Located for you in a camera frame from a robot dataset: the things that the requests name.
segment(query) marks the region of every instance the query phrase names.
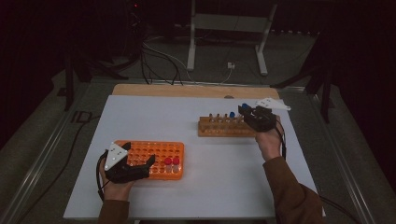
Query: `table leg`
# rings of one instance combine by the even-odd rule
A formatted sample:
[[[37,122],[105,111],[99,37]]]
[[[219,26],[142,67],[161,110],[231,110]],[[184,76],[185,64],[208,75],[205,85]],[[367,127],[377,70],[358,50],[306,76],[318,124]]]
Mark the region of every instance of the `table leg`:
[[[191,0],[191,35],[190,35],[190,49],[189,59],[187,60],[187,70],[194,70],[195,62],[195,0]]]
[[[260,45],[256,45],[257,62],[259,64],[260,74],[262,76],[268,75],[267,66],[265,65],[264,55],[262,54],[262,51],[264,49],[265,42],[267,41],[268,35],[271,30],[271,24],[275,15],[276,7],[277,5],[272,6],[270,14],[268,15],[264,32],[262,33],[262,42],[260,43]]]

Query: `hand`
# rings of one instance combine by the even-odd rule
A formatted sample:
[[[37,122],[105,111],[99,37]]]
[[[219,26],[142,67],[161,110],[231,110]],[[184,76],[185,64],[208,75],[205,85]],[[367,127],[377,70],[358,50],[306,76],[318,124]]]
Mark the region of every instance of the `hand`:
[[[105,193],[105,200],[128,201],[129,192],[134,185],[134,181],[124,184],[115,184],[111,181],[108,182],[108,179],[105,175],[105,163],[106,159],[102,159],[99,169],[100,176],[102,177],[102,184],[105,185],[103,187]]]
[[[276,123],[276,127],[283,135],[284,130],[280,125],[280,117],[276,116],[276,120],[279,121]],[[259,144],[259,149],[262,152],[262,157],[265,161],[280,157],[281,139],[275,129],[266,133],[256,133],[256,142]]]

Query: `wooden edge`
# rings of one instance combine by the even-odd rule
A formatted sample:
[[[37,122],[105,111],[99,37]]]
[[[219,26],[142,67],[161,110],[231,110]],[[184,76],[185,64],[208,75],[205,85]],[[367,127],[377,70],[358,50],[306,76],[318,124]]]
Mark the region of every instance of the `wooden edge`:
[[[173,97],[205,97],[205,98],[242,98],[260,99],[271,97],[279,99],[279,94],[273,88],[262,87],[228,87],[228,86],[171,86],[145,84],[118,84],[113,95],[134,96],[173,96]]]

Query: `metal stand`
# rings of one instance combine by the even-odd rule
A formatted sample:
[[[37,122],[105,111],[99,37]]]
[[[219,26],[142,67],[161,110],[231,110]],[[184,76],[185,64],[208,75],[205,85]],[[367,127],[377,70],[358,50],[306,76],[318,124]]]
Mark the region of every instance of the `metal stand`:
[[[90,66],[101,70],[104,74],[113,77],[114,79],[128,79],[128,77],[120,76],[118,73],[114,72],[110,68],[107,68],[106,66],[97,62],[79,48],[69,45],[64,53],[64,70],[66,74],[66,105],[64,111],[68,111],[74,101],[74,71],[76,71],[76,74],[78,75],[78,79],[80,81],[89,82],[92,78],[90,69],[87,67],[87,63]]]
[[[255,50],[257,54],[257,61],[260,67],[260,74],[262,76],[267,76],[268,71],[262,51],[271,29],[272,20],[276,12],[276,6],[276,4],[272,5],[271,11],[267,18],[238,17],[195,13],[195,0],[191,0],[191,35],[187,70],[194,70],[196,48],[195,29],[243,31],[262,33],[262,41],[256,46]]]

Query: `brown sleeve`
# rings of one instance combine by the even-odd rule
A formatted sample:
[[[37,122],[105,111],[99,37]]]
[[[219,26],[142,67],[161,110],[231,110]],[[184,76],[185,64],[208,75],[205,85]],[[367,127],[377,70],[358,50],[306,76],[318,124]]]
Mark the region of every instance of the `brown sleeve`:
[[[129,213],[129,202],[105,200],[100,210],[98,224],[126,223]]]
[[[298,183],[282,157],[267,161],[263,167],[280,223],[324,223],[319,196]]]

